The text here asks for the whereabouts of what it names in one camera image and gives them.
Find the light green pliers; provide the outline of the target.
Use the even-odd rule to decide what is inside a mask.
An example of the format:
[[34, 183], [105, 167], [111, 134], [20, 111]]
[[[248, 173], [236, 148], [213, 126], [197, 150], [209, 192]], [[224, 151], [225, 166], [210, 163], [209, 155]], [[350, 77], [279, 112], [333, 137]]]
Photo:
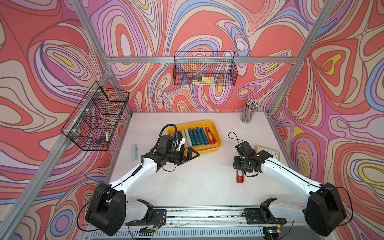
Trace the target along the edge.
[[189, 147], [192, 147], [192, 146], [193, 146], [193, 143], [192, 143], [192, 140], [191, 140], [189, 131], [188, 131], [187, 129], [185, 129], [185, 135], [186, 135], [186, 139], [187, 139], [187, 144], [188, 144], [188, 146], [189, 146]]

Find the teal pliers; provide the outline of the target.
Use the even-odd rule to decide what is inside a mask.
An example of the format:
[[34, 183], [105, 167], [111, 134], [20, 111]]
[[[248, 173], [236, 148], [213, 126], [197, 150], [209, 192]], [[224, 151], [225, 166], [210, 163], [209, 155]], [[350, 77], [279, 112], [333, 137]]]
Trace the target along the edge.
[[200, 141], [200, 138], [198, 136], [198, 132], [196, 129], [192, 129], [192, 133], [193, 133], [193, 137], [195, 139], [195, 142], [196, 142], [196, 146], [200, 146], [202, 143]]
[[201, 131], [201, 135], [203, 137], [204, 145], [209, 145], [210, 143], [209, 143], [208, 137], [207, 137], [204, 129], [200, 128], [200, 131]]
[[197, 142], [196, 142], [193, 130], [192, 129], [188, 129], [188, 133], [189, 133], [189, 136], [190, 136], [190, 139], [191, 139], [192, 146], [196, 146]]
[[205, 142], [204, 142], [204, 138], [203, 138], [203, 135], [201, 133], [201, 130], [200, 128], [196, 128], [196, 131], [197, 131], [197, 135], [198, 135], [198, 138], [199, 138], [199, 141], [200, 141], [200, 145], [205, 145]]

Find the yellow plastic storage tray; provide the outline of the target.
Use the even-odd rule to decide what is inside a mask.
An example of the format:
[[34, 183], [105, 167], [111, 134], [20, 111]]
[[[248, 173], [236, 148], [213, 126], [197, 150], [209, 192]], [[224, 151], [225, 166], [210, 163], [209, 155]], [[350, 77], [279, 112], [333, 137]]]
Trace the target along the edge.
[[222, 140], [214, 122], [209, 120], [176, 125], [178, 132], [186, 139], [185, 150], [193, 148], [200, 155], [217, 151]]

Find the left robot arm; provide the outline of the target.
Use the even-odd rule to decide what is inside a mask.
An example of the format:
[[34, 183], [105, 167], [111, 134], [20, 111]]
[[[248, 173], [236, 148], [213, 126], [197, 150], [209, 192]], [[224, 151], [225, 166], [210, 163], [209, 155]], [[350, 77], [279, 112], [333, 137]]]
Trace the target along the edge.
[[185, 149], [182, 137], [160, 136], [134, 169], [111, 184], [101, 183], [96, 187], [86, 204], [86, 222], [108, 236], [113, 236], [126, 223], [148, 222], [153, 206], [144, 200], [128, 203], [129, 196], [167, 163], [180, 166], [199, 155], [191, 147]]

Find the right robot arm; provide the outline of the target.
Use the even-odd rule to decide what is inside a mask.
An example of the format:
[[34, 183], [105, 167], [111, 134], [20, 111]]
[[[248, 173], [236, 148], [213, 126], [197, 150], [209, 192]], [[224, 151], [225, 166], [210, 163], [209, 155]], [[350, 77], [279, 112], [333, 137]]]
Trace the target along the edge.
[[315, 233], [327, 237], [344, 225], [347, 213], [339, 188], [313, 181], [282, 164], [266, 151], [256, 152], [247, 141], [235, 146], [233, 168], [245, 175], [256, 177], [264, 174], [272, 177], [295, 193], [302, 203], [282, 202], [269, 198], [260, 204], [260, 218], [265, 223], [277, 219], [289, 219], [307, 224]]

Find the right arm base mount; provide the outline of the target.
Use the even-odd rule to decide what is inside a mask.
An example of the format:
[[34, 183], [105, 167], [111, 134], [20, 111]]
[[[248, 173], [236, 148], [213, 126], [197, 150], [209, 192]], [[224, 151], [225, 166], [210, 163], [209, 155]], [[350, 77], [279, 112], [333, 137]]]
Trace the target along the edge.
[[246, 208], [241, 214], [246, 218], [249, 225], [267, 224], [283, 226], [287, 223], [286, 219], [275, 218], [268, 209], [263, 208]]

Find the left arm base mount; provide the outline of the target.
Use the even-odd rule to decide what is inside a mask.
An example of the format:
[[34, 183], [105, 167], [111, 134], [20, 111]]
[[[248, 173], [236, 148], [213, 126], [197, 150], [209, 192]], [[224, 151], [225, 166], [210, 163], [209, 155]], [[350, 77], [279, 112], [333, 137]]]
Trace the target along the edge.
[[126, 226], [154, 226], [160, 227], [166, 224], [167, 210], [154, 209], [149, 211], [143, 219], [125, 223]]

